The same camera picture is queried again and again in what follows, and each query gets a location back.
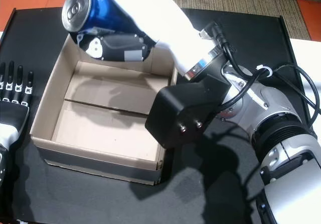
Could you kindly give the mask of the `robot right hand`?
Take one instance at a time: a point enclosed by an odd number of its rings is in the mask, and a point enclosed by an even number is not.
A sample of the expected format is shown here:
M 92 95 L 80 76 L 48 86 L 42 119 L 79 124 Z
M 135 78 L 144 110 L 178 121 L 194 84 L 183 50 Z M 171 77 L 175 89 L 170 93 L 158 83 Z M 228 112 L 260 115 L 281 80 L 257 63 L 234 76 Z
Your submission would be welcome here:
M 220 72 L 222 53 L 210 38 L 202 38 L 173 0 L 89 0 L 102 10 L 100 23 L 85 32 L 102 38 L 139 37 L 147 48 L 170 51 L 179 74 L 191 81 Z

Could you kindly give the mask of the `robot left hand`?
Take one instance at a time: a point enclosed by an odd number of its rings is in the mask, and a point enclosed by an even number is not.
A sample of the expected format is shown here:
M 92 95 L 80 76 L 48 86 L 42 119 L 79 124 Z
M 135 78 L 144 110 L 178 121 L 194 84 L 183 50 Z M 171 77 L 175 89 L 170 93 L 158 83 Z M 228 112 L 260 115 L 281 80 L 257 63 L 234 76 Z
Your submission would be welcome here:
M 29 71 L 23 81 L 23 66 L 15 68 L 13 61 L 1 63 L 1 148 L 9 150 L 16 142 L 29 116 L 33 97 L 34 73 Z

